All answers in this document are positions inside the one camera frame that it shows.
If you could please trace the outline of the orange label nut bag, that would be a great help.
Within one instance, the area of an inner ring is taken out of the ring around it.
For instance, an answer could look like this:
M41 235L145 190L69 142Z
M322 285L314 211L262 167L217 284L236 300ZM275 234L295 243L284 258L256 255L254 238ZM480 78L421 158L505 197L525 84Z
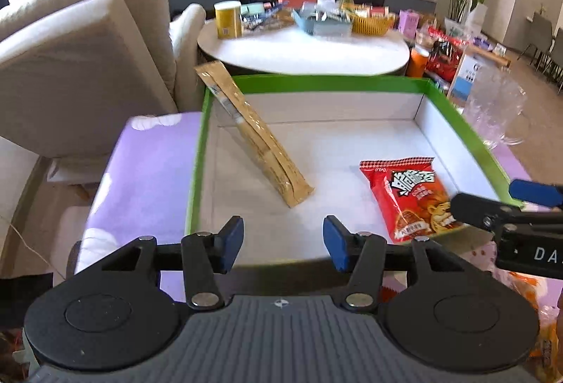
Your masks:
M508 286L529 301L538 318L539 332L527 359L527 369L539 382L561 382L562 338L557 330L561 310L548 301L548 280L509 271Z

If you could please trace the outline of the blue grey storage tray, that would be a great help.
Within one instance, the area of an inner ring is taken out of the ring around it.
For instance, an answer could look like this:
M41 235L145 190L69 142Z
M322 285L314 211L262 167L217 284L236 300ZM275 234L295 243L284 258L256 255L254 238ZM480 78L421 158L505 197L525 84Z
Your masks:
M352 33L350 18L339 9L304 2L301 8L292 9L291 15L297 27L309 36L348 37Z

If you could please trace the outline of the yellow tin can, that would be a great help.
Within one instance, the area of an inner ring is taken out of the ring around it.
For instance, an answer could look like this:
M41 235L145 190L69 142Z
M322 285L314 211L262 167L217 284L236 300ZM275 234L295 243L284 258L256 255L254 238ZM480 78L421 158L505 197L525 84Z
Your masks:
M240 38L242 36L241 3L239 1L217 2L214 9L217 38L221 40Z

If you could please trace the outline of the blue white carton box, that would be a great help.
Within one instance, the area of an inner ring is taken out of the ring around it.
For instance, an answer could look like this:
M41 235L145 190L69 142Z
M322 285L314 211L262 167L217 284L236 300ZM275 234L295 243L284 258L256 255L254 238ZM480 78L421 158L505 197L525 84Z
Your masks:
M457 106L463 106L469 98L477 72L482 67L476 57L464 54L449 86L448 98Z

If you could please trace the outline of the clear glass mug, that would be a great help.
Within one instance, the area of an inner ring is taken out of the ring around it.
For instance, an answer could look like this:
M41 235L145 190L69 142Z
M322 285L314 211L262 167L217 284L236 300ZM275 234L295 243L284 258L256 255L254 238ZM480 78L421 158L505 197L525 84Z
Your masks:
M526 92L508 68L480 68L463 116L489 149L518 146L532 128L531 119L524 112L526 102Z

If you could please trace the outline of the grey dining chair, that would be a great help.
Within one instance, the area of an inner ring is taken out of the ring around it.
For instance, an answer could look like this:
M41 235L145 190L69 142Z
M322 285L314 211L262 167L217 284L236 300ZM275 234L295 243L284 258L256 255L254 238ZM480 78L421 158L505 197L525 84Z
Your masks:
M562 91L562 29L553 33L551 21L538 12L528 18L527 45L519 54L531 57L531 65L536 71L547 76L548 80L558 85L558 92Z

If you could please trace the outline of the red chip snack bag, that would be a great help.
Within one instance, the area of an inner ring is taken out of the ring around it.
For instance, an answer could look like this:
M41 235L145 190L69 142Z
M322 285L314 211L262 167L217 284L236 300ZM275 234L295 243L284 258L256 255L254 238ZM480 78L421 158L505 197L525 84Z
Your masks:
M360 162L394 244L465 228L453 217L449 195L432 162L431 157Z

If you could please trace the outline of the pink small box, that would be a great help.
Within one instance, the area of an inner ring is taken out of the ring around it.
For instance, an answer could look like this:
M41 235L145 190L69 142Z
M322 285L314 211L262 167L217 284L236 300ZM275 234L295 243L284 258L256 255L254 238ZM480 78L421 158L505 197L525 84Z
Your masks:
M418 28L418 23L420 20L420 15L414 10L401 10L399 13L399 24L397 30L402 33L402 35L409 40L415 38L416 30Z

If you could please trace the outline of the long tan stick packet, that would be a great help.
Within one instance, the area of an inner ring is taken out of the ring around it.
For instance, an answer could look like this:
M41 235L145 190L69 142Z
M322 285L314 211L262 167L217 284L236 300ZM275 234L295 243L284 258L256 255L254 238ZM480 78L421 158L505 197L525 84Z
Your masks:
M247 102L223 63L214 61L201 64L195 67L195 71L233 119L249 146L249 156L279 192L285 204L289 208L300 205L314 192L314 188L307 183L269 126Z

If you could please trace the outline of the round white coffee table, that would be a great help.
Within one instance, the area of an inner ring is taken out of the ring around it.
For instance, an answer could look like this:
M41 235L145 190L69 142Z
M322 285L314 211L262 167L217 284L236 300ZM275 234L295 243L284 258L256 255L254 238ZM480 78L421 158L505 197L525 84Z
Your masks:
M290 25L221 40L208 21L197 44L231 68L283 75L391 75L402 73L409 61L409 47L395 30L382 37L320 37Z

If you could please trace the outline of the yellow woven basket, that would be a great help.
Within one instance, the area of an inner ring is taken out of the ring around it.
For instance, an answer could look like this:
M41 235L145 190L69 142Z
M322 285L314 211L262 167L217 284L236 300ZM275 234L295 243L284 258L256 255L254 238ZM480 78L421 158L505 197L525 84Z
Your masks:
M344 4L352 22L352 32L364 36L382 37L393 28L396 15L387 6Z

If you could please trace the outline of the green cardboard box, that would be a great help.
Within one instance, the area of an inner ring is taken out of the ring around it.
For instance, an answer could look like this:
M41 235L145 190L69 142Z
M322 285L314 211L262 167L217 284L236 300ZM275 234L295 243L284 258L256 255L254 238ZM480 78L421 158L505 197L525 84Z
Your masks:
M202 109L186 229L217 231L244 221L238 268L318 262L327 257L323 219L350 231L386 234L363 160L429 157L449 194L510 201L510 179L461 114L427 80L401 77L237 77L314 192L294 208L249 155L233 118L214 95Z

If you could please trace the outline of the beige sofa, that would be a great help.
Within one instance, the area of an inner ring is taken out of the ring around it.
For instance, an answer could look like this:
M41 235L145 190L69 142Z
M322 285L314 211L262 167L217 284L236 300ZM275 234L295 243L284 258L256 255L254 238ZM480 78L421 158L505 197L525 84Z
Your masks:
M50 159L112 151L134 116L200 109L206 13L168 0L29 0L1 11L1 134Z

